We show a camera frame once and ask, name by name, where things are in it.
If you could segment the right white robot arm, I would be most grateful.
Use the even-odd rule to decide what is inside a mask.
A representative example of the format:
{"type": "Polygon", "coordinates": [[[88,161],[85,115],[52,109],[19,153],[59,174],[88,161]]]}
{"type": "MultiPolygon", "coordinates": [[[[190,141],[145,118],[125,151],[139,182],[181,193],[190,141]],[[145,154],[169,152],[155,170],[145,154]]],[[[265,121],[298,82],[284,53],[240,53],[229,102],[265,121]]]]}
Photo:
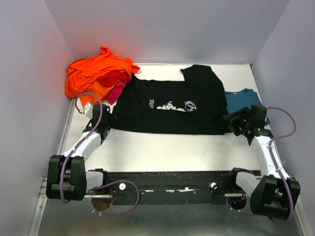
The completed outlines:
{"type": "Polygon", "coordinates": [[[265,128],[268,110],[270,107],[252,105],[224,115],[234,135],[247,138],[261,173],[258,179],[247,170],[235,168],[236,175],[227,179],[226,186],[233,193],[241,189],[245,192],[252,214],[285,224],[293,217],[301,187],[285,171],[275,145],[277,138],[265,128]]]}

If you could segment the black printed t shirt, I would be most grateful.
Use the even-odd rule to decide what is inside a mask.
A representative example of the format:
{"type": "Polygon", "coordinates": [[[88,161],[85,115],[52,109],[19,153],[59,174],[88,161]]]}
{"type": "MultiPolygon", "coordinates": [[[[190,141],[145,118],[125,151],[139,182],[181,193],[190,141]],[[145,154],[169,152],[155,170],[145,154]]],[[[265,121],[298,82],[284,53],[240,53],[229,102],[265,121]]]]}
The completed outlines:
{"type": "Polygon", "coordinates": [[[224,86],[212,68],[194,64],[181,73],[182,81],[133,76],[114,106],[112,128],[157,134],[228,133],[224,86]]]}

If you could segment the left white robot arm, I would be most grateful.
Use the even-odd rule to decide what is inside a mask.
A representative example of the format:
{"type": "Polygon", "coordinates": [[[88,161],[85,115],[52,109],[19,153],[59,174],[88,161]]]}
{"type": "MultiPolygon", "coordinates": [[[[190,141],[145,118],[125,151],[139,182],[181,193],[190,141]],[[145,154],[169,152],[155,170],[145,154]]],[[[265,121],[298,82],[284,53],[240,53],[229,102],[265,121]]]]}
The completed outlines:
{"type": "Polygon", "coordinates": [[[68,203],[82,200],[90,190],[104,194],[109,189],[106,172],[103,169],[87,171],[85,164],[106,140],[115,116],[105,104],[96,104],[90,111],[92,116],[79,141],[63,154],[53,155],[49,159],[46,185],[49,199],[68,203]]]}

